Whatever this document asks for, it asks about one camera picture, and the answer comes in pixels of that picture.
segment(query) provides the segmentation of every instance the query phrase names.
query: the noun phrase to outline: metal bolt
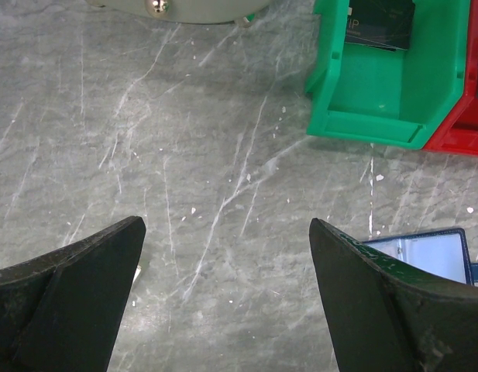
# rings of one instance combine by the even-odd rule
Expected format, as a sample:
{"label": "metal bolt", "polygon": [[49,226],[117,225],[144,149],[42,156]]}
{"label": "metal bolt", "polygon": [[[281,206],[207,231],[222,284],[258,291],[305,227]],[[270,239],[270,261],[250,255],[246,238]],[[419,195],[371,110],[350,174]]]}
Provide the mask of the metal bolt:
{"label": "metal bolt", "polygon": [[154,18],[160,18],[169,8],[168,0],[146,0],[146,11]]}

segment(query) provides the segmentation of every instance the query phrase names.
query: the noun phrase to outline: red plastic bin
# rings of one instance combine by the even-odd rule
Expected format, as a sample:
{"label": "red plastic bin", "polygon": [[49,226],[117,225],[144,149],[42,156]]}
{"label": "red plastic bin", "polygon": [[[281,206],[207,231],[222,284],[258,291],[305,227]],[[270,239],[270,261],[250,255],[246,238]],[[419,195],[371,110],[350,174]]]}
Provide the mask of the red plastic bin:
{"label": "red plastic bin", "polygon": [[478,0],[471,0],[464,93],[424,149],[478,156]]}

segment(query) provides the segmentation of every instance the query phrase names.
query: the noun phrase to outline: green plastic bin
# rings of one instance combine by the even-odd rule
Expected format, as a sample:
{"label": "green plastic bin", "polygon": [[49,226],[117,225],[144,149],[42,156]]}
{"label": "green plastic bin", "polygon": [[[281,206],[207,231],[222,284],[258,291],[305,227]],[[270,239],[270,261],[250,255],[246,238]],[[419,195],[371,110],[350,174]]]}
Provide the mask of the green plastic bin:
{"label": "green plastic bin", "polygon": [[317,0],[308,134],[421,149],[463,95],[470,0],[415,0],[409,50],[344,43],[349,0]]}

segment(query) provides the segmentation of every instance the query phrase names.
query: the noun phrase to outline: gray marble surface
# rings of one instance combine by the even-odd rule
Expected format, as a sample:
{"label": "gray marble surface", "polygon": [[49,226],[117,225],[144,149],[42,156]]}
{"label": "gray marble surface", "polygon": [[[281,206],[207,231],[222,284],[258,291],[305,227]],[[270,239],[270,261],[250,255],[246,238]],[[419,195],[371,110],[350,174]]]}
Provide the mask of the gray marble surface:
{"label": "gray marble surface", "polygon": [[0,268],[143,216],[111,372],[336,370],[313,217],[462,226],[478,260],[478,159],[304,134],[311,8],[237,29],[0,0]]}

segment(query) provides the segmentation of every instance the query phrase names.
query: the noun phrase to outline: storage bin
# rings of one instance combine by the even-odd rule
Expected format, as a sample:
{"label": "storage bin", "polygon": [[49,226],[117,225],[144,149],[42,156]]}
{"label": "storage bin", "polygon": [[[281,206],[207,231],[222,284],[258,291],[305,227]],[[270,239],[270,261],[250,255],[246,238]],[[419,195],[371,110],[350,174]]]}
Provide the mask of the storage bin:
{"label": "storage bin", "polygon": [[426,150],[478,156],[478,0],[471,0],[464,94],[426,143]]}
{"label": "storage bin", "polygon": [[421,149],[463,95],[469,0],[415,0],[409,50],[344,43],[349,0],[317,0],[308,134]]}

